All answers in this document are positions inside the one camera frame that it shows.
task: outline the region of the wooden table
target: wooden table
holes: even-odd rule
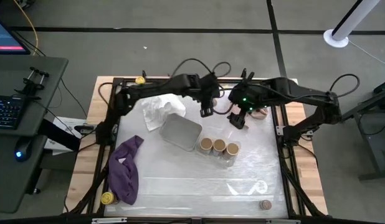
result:
[[[87,116],[88,124],[98,124],[99,122],[104,120],[107,112],[107,105],[98,95],[98,86],[105,82],[112,82],[113,78],[115,77],[97,77],[93,91],[92,101],[90,103],[90,108]],[[111,85],[105,85],[102,87],[102,94],[107,100],[109,100],[111,89]],[[301,120],[306,118],[305,111],[301,103],[289,103],[286,105],[286,109],[288,121],[291,125],[297,124]],[[94,141],[95,136],[91,134],[82,140],[80,147],[87,146],[93,143]],[[313,146],[311,142],[304,141],[301,139],[300,144],[313,151]],[[66,199],[66,204],[70,210],[73,209],[76,204],[82,199],[82,197],[85,195],[87,190],[90,188],[90,185],[92,184],[97,161],[98,148],[99,145],[94,145],[89,148],[86,148],[78,154],[74,167],[74,173],[72,174],[72,180],[69,185],[68,196]],[[294,147],[294,150],[295,158],[297,161],[300,184],[302,188],[309,196],[310,200],[317,206],[317,208],[321,212],[327,214],[327,208],[323,195],[323,189],[321,187],[320,176],[318,174],[318,169],[316,166],[316,160],[310,153],[306,152],[306,150],[302,149],[301,147]],[[109,147],[107,147],[105,150],[104,161],[106,161],[106,159],[108,158],[108,152]],[[290,189],[294,210],[298,212],[296,193],[291,185]],[[98,206],[100,204],[101,192],[102,186],[97,190],[96,201],[93,211],[96,211],[98,209]]]

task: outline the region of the crumpled tissue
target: crumpled tissue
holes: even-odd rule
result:
[[[161,127],[169,114],[186,115],[186,107],[174,94],[149,97],[142,100],[141,105],[148,131]]]

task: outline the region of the yellow object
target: yellow object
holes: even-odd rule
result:
[[[105,192],[101,196],[101,203],[103,203],[104,205],[112,204],[114,201],[115,201],[115,196],[111,192]]]
[[[135,82],[136,82],[136,84],[144,84],[145,78],[144,77],[137,77]]]
[[[31,25],[32,27],[32,30],[33,30],[33,33],[35,34],[35,40],[36,40],[36,47],[35,47],[35,50],[33,51],[33,56],[36,54],[36,50],[37,48],[39,48],[39,39],[37,38],[37,33],[36,33],[36,30],[35,30],[35,27],[33,26],[33,23],[31,22],[31,20],[29,19],[28,15],[24,12],[24,10],[22,9],[22,7],[18,4],[18,2],[16,0],[13,0],[14,3],[18,6],[19,10],[21,10],[21,12],[23,13],[23,15],[25,16],[26,20],[28,20],[29,22],[29,25]]]

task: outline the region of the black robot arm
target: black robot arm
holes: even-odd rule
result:
[[[263,80],[252,84],[254,73],[247,77],[244,69],[242,80],[230,92],[229,100],[241,110],[239,114],[231,113],[231,124],[242,129],[248,112],[279,106],[290,102],[299,102],[317,106],[315,113],[294,126],[283,128],[283,140],[296,146],[300,136],[308,131],[316,131],[321,124],[336,124],[341,119],[338,97],[333,92],[323,92],[299,86],[284,77]]]
[[[201,103],[201,116],[213,114],[213,98],[220,97],[219,83],[214,73],[202,78],[197,74],[180,74],[169,78],[163,83],[123,86],[114,95],[114,100],[108,105],[107,116],[97,125],[97,144],[109,144],[112,128],[121,116],[128,114],[139,99],[173,93],[182,97],[190,96]]]

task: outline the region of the white pole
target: white pole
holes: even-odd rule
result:
[[[333,47],[346,47],[348,35],[367,16],[380,0],[358,0],[342,18],[335,29],[327,30],[323,37],[327,44]]]

